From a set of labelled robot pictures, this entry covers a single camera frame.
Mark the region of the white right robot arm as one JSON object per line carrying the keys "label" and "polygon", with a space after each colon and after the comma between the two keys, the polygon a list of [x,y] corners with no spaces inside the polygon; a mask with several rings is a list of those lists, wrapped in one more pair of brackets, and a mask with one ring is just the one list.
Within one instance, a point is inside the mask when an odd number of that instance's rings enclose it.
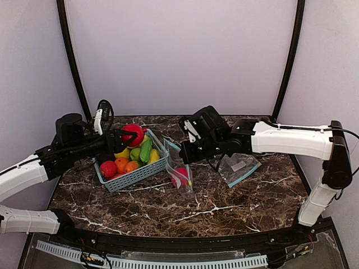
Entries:
{"label": "white right robot arm", "polygon": [[297,222],[312,227],[330,202],[341,194],[358,172],[351,166],[345,135],[339,121],[328,126],[288,126],[267,120],[238,120],[230,126],[211,105],[182,117],[179,126],[189,139],[179,152],[185,164],[216,155],[280,153],[323,161],[323,176],[301,206]]}

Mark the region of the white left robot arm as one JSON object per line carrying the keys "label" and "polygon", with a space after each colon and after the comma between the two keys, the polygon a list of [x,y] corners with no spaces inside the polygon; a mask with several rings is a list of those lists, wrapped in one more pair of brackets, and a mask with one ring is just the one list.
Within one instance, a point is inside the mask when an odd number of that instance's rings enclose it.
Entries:
{"label": "white left robot arm", "polygon": [[[101,130],[103,117],[95,117],[95,126],[77,113],[56,120],[53,142],[20,163],[1,171],[1,201],[33,185],[58,178],[73,168],[75,162],[102,152],[119,153],[137,138],[136,132],[107,128]],[[1,206],[1,233],[70,233],[71,218],[60,209],[19,210]]]}

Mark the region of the clear zip top bag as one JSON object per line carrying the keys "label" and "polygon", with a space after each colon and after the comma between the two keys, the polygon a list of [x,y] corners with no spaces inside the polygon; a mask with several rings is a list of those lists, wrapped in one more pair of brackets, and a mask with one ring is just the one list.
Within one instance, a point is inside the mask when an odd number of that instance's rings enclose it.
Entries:
{"label": "clear zip top bag", "polygon": [[165,169],[171,176],[171,182],[178,193],[187,200],[195,198],[192,185],[192,170],[180,158],[180,147],[164,139]]}

